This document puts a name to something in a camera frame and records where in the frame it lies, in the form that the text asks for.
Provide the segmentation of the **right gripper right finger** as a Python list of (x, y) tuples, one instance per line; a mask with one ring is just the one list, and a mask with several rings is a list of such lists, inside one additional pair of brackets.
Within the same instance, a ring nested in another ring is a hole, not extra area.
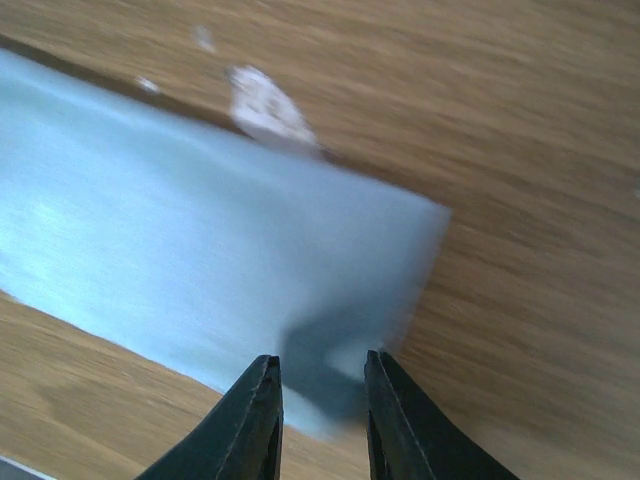
[(464, 434), (387, 352), (364, 367), (372, 479), (517, 480)]

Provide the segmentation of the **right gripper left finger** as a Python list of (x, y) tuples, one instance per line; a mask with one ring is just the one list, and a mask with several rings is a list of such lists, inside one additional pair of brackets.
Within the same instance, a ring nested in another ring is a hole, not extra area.
[(205, 418), (138, 480), (275, 480), (280, 477), (280, 360), (260, 355)]

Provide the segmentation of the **light blue cloth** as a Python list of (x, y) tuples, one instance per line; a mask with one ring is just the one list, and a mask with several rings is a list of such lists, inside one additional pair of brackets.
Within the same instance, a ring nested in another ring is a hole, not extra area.
[(218, 392), (280, 358), (284, 418), (358, 417), (449, 210), (1, 55), (1, 288)]

